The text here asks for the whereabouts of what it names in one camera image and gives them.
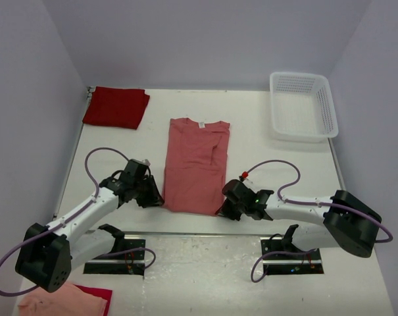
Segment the salmon pink t shirt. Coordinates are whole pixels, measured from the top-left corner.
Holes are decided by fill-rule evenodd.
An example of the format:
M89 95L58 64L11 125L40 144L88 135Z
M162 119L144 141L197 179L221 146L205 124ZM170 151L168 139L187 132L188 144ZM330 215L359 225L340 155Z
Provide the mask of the salmon pink t shirt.
M215 216L223 204L230 124L172 118L164 168L164 207Z

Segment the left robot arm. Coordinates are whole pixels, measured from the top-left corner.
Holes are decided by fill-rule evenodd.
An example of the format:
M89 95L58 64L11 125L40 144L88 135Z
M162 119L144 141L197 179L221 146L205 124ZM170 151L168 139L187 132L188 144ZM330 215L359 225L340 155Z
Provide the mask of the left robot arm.
M75 209L47 225L33 224L25 233L15 271L52 293L73 269L92 259L135 260L135 253L145 252L144 247L129 246L123 231L110 224L93 226L132 200L142 208L163 205L149 165L130 159Z

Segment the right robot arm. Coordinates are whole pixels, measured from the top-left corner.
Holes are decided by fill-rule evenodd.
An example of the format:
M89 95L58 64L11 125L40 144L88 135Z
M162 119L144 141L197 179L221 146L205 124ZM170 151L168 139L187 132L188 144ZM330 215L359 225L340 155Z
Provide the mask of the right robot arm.
M242 215L256 221L293 221L281 241L282 252L290 259L314 248L332 247L370 257L382 221L377 212L345 190L332 197L291 199L272 190L254 192L242 181L231 180L222 193L226 199L218 212L233 221Z

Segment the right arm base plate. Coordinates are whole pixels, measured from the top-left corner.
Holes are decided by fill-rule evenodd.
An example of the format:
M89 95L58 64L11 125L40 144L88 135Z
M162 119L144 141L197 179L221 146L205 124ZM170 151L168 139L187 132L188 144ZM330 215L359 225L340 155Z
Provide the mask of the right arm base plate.
M261 238L261 251L266 255L272 251L283 251L282 237ZM324 274L320 250L307 255L271 255L262 261L265 275L321 275Z

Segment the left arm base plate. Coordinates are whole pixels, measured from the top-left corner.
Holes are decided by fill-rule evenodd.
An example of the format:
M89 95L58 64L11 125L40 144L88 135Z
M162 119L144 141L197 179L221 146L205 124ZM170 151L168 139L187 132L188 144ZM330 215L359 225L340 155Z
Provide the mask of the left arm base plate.
M112 252L144 248L146 240L139 237L125 237L122 245ZM145 251L131 251L119 256L94 259L87 262L83 268L85 275L138 275L145 273Z

